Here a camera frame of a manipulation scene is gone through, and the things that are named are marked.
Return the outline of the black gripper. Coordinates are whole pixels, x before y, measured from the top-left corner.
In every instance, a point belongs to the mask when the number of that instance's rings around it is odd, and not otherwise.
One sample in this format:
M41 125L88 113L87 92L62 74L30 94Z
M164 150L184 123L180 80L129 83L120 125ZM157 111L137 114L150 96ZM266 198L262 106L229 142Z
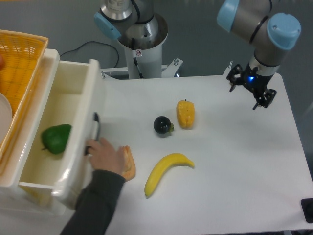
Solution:
M253 106L253 110L257 107L267 108L274 100L277 91L274 89L267 89L267 84L273 77L273 75L264 76L258 74L260 70L256 66L250 66L247 64L243 70L240 64L236 64L226 76L226 79L230 84L230 92L232 92L236 86L242 86L253 93L256 100L256 104Z

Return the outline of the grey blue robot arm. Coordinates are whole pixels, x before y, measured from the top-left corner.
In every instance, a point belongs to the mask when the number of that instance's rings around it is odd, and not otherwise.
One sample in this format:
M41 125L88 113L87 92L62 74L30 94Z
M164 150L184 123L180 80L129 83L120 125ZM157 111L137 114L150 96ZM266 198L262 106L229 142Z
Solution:
M295 46L301 25L290 14L271 11L274 0L226 0L217 24L255 48L245 68L235 65L227 75L231 88L249 90L256 106L267 108L276 91L267 87L286 54ZM165 19L154 11L150 0L104 0L94 22L108 38L117 40L125 51L131 79L161 78L176 73L170 65L162 69L162 45L168 36Z

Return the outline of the dark grey sleeved forearm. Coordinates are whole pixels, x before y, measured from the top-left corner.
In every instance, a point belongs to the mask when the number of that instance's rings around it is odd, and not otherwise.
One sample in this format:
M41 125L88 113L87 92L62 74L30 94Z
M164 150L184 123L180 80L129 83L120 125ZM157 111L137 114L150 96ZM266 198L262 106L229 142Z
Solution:
M103 235L114 214L125 178L106 170L94 170L91 182L75 205L75 213L62 235Z

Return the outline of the person's hand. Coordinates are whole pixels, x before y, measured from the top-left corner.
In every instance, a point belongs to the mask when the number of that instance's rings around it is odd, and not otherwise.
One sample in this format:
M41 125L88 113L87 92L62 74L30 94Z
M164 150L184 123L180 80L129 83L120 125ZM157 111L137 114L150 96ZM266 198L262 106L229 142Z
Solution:
M124 147L117 150L105 139L87 141L89 161L95 170L106 170L122 175L124 170Z

